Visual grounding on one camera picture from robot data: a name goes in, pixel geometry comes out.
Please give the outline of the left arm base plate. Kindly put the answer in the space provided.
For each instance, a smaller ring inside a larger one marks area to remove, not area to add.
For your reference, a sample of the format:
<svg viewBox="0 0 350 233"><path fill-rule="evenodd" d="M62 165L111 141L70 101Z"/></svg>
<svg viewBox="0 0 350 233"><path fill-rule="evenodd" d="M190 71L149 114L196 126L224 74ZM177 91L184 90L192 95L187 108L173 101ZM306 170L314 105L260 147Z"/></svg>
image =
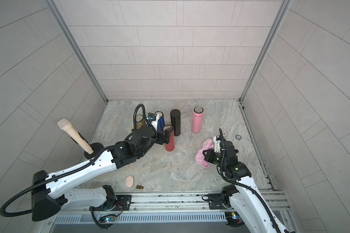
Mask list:
<svg viewBox="0 0 350 233"><path fill-rule="evenodd" d="M128 211L131 205L131 195L104 195L100 205L93 205L94 211Z"/></svg>

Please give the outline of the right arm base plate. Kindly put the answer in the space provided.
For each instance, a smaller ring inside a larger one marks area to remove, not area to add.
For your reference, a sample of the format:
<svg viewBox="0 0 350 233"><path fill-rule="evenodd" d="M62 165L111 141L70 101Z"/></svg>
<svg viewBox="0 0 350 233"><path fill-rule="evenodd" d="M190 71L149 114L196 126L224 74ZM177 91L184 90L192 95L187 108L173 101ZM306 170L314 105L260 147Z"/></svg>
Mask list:
<svg viewBox="0 0 350 233"><path fill-rule="evenodd" d="M232 209L229 203L229 197L227 194L221 193L213 193L207 194L202 197L202 200L208 202L209 208L211 210L227 210Z"/></svg>

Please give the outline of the pink thermos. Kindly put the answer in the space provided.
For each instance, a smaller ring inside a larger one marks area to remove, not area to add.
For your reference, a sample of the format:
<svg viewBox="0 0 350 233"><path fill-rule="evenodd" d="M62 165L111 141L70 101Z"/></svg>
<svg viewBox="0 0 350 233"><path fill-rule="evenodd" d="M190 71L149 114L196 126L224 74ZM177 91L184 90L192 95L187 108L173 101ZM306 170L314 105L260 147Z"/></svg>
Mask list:
<svg viewBox="0 0 350 233"><path fill-rule="evenodd" d="M197 134L201 131L204 109L201 106L196 106L193 109L192 132Z"/></svg>

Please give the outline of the red thermos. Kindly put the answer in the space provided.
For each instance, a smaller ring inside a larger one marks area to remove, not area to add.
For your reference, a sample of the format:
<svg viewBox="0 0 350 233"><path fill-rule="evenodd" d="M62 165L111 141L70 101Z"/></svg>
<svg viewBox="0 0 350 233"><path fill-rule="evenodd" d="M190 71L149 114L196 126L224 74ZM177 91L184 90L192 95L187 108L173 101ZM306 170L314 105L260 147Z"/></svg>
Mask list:
<svg viewBox="0 0 350 233"><path fill-rule="evenodd" d="M175 135L174 128L172 125L164 125L162 128L162 133L164 136L165 149L167 151L173 151L175 149Z"/></svg>

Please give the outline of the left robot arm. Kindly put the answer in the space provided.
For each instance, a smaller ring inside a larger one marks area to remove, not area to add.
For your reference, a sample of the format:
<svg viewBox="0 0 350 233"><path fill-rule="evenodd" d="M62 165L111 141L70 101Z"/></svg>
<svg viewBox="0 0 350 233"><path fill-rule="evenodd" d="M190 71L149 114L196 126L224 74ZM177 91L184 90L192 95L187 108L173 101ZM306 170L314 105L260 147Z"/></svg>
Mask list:
<svg viewBox="0 0 350 233"><path fill-rule="evenodd" d="M96 176L136 162L144 157L154 144L168 144L170 138L170 130L158 133L149 126L143 126L135 129L124 141L102 148L88 161L52 174L42 170L34 175L31 187L19 192L2 205L0 215L15 217L31 214L33 221L52 217L62 206L70 203L69 198L65 196L67 191ZM12 213L6 210L11 203L28 192L32 194L31 209Z"/></svg>

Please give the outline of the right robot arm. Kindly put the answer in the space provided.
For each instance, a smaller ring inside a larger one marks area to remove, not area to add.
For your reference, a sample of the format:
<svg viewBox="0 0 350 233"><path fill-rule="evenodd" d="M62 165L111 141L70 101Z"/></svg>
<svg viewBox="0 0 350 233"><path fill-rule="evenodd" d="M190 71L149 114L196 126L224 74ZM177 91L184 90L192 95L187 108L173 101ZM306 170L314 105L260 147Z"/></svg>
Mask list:
<svg viewBox="0 0 350 233"><path fill-rule="evenodd" d="M222 179L222 203L237 212L251 233L287 233L288 229L273 213L262 197L247 166L238 161L238 150L230 141L217 141L203 150L203 162L217 165Z"/></svg>

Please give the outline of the black thermos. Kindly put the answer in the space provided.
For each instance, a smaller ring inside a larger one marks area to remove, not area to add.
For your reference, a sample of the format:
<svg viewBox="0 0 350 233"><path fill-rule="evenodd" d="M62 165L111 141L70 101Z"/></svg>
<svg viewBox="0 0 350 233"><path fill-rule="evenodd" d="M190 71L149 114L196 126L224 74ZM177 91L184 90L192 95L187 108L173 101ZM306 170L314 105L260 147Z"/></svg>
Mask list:
<svg viewBox="0 0 350 233"><path fill-rule="evenodd" d="M181 134L181 112L178 109L173 109L170 112L171 125L174 128L174 136Z"/></svg>

